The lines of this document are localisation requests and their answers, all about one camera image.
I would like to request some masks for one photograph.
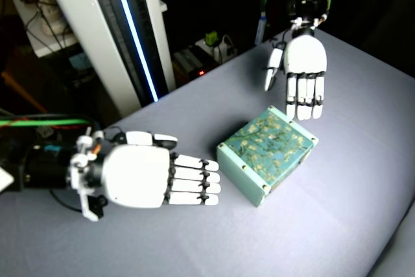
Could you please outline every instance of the blue light strip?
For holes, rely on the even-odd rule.
[[[136,30],[136,26],[134,25],[134,22],[132,19],[130,7],[128,6],[128,1],[121,0],[121,4],[123,5],[124,13],[127,18],[128,26],[130,27],[131,34],[132,34],[134,43],[137,48],[138,55],[141,60],[141,64],[143,65],[143,69],[144,69],[145,76],[147,78],[148,86],[150,87],[150,90],[151,90],[151,95],[153,96],[154,102],[157,102],[158,96],[156,93],[156,89],[154,88],[153,80],[151,79],[150,71],[148,70],[148,65],[144,57],[143,48],[141,47],[140,41],[138,39],[138,32]]]

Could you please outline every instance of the green terminal block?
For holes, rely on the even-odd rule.
[[[270,106],[217,147],[220,170],[259,206],[318,143],[302,126]]]
[[[218,41],[218,33],[214,30],[213,32],[205,34],[205,42],[207,45],[212,46]]]

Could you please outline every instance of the gray tablecloth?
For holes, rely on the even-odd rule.
[[[366,276],[415,194],[415,80],[323,32],[323,116],[310,157],[253,207],[222,175],[218,206],[131,210],[94,224],[46,191],[0,197],[1,276]],[[120,122],[180,138],[178,152],[215,145],[270,104],[271,45],[248,51]],[[60,193],[76,202],[74,194]]]

